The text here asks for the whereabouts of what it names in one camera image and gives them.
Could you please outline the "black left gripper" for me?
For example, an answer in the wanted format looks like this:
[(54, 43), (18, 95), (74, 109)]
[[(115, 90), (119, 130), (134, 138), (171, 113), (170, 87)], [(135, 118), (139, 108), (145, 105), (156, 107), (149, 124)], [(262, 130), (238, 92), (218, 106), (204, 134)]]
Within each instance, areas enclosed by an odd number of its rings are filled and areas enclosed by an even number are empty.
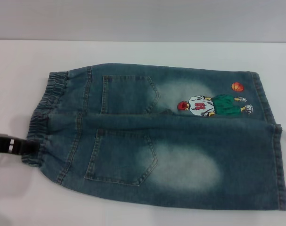
[(0, 134), (0, 153), (14, 155), (33, 154), (38, 151), (38, 143), (35, 141), (21, 141), (16, 137)]

